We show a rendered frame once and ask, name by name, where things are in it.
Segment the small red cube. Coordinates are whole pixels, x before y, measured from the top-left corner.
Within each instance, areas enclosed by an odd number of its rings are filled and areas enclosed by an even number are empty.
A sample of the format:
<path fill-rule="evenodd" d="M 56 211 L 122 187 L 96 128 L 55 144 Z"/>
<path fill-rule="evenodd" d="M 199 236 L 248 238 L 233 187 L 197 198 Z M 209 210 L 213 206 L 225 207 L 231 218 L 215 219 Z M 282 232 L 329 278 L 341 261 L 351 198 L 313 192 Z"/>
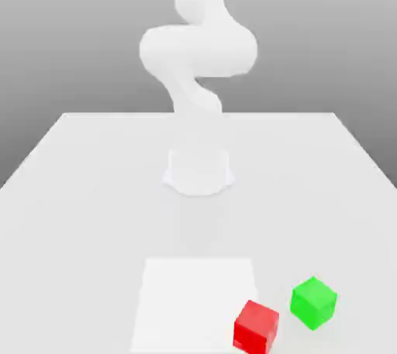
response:
<path fill-rule="evenodd" d="M 234 322 L 233 346 L 247 354 L 269 354 L 278 323 L 278 312 L 249 300 Z"/>

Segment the small green cube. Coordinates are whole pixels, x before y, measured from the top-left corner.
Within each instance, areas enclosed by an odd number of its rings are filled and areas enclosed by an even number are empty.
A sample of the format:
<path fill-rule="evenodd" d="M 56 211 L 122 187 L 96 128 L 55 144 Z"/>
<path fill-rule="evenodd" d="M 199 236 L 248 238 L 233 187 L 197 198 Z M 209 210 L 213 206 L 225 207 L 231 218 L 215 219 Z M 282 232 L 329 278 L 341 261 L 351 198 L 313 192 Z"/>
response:
<path fill-rule="evenodd" d="M 307 328 L 314 331 L 329 321 L 335 312 L 337 293 L 316 277 L 292 289 L 290 310 Z"/>

